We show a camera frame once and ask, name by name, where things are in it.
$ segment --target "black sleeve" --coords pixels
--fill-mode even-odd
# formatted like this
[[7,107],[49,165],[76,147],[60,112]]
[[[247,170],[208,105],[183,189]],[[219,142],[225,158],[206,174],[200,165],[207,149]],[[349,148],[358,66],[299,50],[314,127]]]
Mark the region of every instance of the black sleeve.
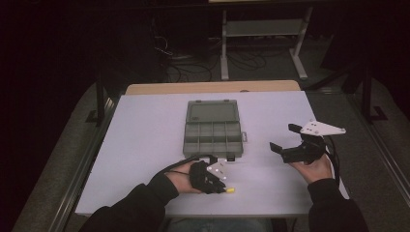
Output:
[[319,180],[307,187],[313,206],[308,214],[310,232],[367,232],[362,212],[344,199],[334,179]]
[[158,231],[165,205],[178,194],[172,182],[159,175],[147,186],[135,187],[112,207],[99,208],[80,231]]

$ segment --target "gray plastic organizer box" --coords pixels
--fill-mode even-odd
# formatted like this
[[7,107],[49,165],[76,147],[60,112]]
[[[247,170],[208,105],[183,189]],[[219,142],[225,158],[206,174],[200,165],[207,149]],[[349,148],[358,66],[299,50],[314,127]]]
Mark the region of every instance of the gray plastic organizer box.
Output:
[[186,158],[209,154],[234,160],[243,152],[235,100],[188,102],[183,149]]

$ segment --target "person's hand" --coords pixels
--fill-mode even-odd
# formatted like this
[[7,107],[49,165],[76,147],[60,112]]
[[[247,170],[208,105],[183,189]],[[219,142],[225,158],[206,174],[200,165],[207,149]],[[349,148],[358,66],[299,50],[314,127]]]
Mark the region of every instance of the person's hand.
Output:
[[201,193],[200,190],[193,188],[190,184],[190,166],[192,162],[172,168],[170,172],[165,173],[165,176],[174,184],[179,193]]
[[289,164],[302,174],[308,184],[321,179],[333,178],[331,162],[326,155],[323,155],[311,164],[303,164],[301,162],[291,162]]

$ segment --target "white tabletop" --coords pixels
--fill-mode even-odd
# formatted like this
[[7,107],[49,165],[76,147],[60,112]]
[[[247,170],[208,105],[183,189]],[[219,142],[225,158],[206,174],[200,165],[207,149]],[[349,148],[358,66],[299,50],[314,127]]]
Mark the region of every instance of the white tabletop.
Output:
[[[115,111],[76,213],[91,215],[112,206],[169,164],[184,159],[188,101],[236,100],[244,153],[227,165],[225,184],[234,193],[181,194],[166,206],[170,217],[289,217],[311,206],[302,176],[269,142],[283,148],[301,144],[288,124],[314,119],[305,92],[255,92],[123,96]],[[342,194],[348,198],[341,183]]]

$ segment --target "small yellow part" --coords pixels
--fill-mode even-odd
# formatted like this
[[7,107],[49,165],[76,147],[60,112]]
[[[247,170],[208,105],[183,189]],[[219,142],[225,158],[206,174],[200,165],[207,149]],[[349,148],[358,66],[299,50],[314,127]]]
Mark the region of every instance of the small yellow part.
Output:
[[226,193],[234,193],[235,192],[235,188],[227,188],[226,189]]

